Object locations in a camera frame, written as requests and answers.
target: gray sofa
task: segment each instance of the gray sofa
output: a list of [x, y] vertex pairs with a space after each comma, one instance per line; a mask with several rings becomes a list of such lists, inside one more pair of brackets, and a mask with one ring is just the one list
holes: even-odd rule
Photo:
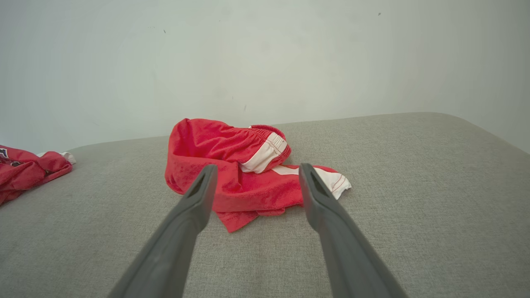
[[[530, 291], [530, 155], [457, 117], [403, 113], [276, 125], [287, 163], [330, 166], [339, 202], [410, 297]], [[0, 206], [0, 297], [105, 297], [180, 196], [167, 137], [72, 149], [74, 170]], [[229, 234], [212, 213], [185, 297], [330, 297], [300, 207]]]

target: wall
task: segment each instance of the wall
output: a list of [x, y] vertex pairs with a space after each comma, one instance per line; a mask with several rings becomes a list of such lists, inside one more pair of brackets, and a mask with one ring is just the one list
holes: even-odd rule
[[525, 0], [0, 1], [4, 145], [436, 111], [530, 152]]

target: gray fabric surface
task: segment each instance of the gray fabric surface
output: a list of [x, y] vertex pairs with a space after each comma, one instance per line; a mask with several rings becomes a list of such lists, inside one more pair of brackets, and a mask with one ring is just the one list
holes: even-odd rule
[[[404, 113], [277, 125], [288, 162], [332, 167], [340, 198], [410, 297], [530, 291], [530, 155], [469, 122]], [[179, 195], [167, 137], [71, 152], [74, 171], [0, 206], [0, 297], [104, 297]], [[186, 297], [329, 297], [303, 210], [197, 240]]]

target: white stripe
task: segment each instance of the white stripe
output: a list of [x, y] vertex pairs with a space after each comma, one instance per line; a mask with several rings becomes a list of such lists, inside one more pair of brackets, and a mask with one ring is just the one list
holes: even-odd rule
[[[320, 176], [320, 179], [329, 188], [333, 197], [339, 199], [340, 195], [346, 190], [351, 188], [350, 181], [346, 179], [346, 176], [341, 173], [326, 172], [319, 168], [314, 168], [316, 173]], [[283, 165], [275, 166], [272, 170], [280, 175], [298, 175], [298, 169], [291, 169]]]
[[241, 171], [244, 173], [261, 173], [269, 163], [280, 156], [287, 147], [287, 142], [276, 133], [271, 133], [267, 140], [254, 153], [254, 155], [245, 163], [240, 164]]

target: red garment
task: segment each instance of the red garment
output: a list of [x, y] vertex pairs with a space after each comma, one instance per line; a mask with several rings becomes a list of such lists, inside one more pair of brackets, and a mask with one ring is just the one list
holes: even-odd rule
[[28, 151], [0, 145], [0, 205], [71, 170], [72, 165], [57, 152], [38, 157]]
[[[271, 126], [235, 128], [220, 121], [184, 119], [173, 128], [165, 178], [184, 194], [208, 164], [218, 167], [213, 210], [234, 232], [259, 215], [280, 215], [302, 205], [298, 166], [281, 164], [291, 152], [285, 135]], [[335, 198], [351, 185], [333, 169], [316, 166]]]

